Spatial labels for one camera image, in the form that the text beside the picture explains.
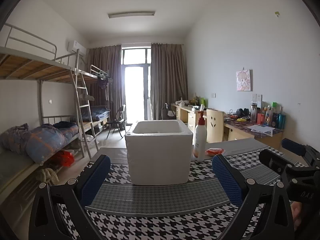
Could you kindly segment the person's right hand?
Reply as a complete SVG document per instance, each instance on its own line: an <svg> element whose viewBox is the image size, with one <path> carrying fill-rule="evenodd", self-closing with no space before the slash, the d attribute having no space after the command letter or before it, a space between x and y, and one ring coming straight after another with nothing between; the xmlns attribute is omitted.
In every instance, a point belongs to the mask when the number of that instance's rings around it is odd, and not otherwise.
<svg viewBox="0 0 320 240"><path fill-rule="evenodd" d="M302 211L302 203L300 202L292 202L291 204L292 218L295 230L301 224L301 211Z"/></svg>

